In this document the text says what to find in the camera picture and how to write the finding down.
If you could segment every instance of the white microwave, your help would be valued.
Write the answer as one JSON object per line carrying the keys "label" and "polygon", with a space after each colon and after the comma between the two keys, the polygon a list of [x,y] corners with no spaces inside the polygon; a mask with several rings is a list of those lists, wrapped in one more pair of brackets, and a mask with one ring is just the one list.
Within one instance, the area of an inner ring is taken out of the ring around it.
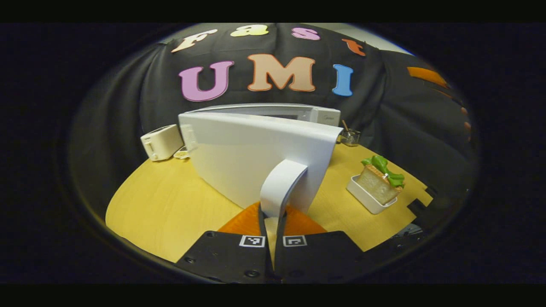
{"label": "white microwave", "polygon": [[336,109],[296,103],[242,103],[214,105],[187,113],[216,112],[282,117],[338,127],[341,112]]}

